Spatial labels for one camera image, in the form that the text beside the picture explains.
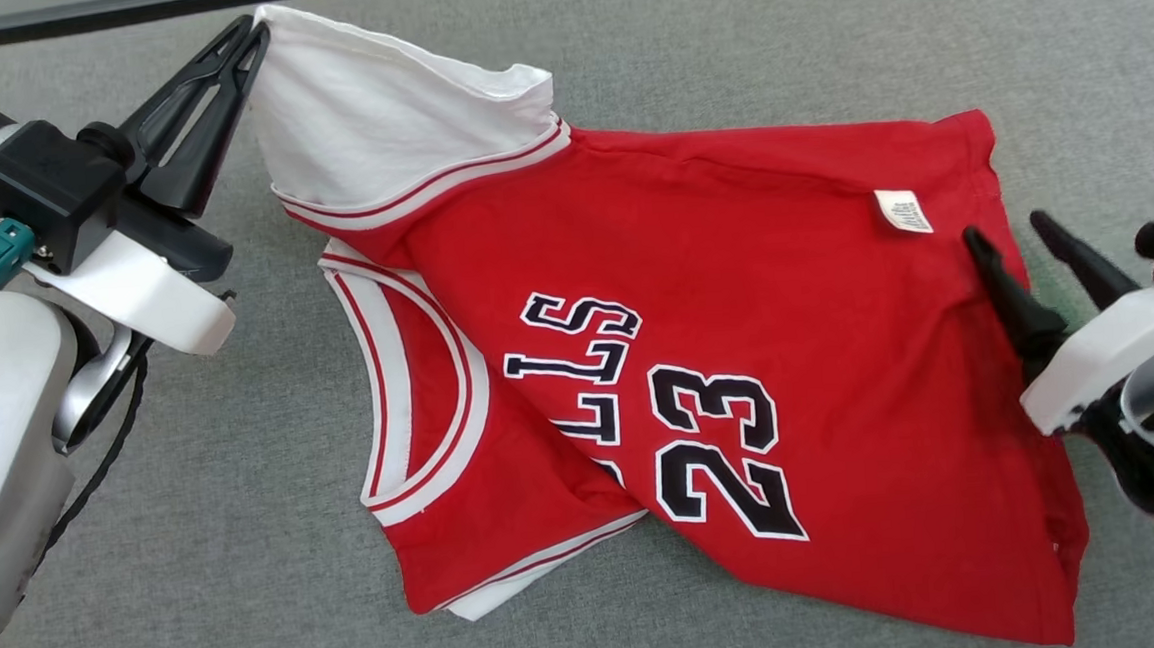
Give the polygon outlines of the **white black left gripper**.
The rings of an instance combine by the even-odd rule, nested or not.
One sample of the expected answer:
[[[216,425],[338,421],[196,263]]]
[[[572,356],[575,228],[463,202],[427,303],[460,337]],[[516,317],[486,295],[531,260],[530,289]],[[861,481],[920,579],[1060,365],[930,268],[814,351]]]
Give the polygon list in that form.
[[[237,317],[180,253],[207,256],[213,238],[145,208],[132,182],[185,219],[204,213],[270,40],[234,18],[120,127],[70,136],[0,113],[0,291],[30,272],[155,342],[220,351]]]

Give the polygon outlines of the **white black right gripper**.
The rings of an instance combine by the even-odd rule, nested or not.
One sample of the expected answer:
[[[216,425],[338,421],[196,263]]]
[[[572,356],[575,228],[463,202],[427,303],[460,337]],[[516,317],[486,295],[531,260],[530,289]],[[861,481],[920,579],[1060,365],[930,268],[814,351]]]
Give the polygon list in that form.
[[[1099,312],[1069,336],[1067,321],[1040,304],[1010,276],[1004,256],[977,226],[966,227],[969,250],[992,311],[1031,384],[1020,398],[1037,432],[1052,435],[1154,357],[1154,286],[1140,291],[1127,272],[1073,235],[1047,210],[1028,220],[1055,259],[1072,271]]]

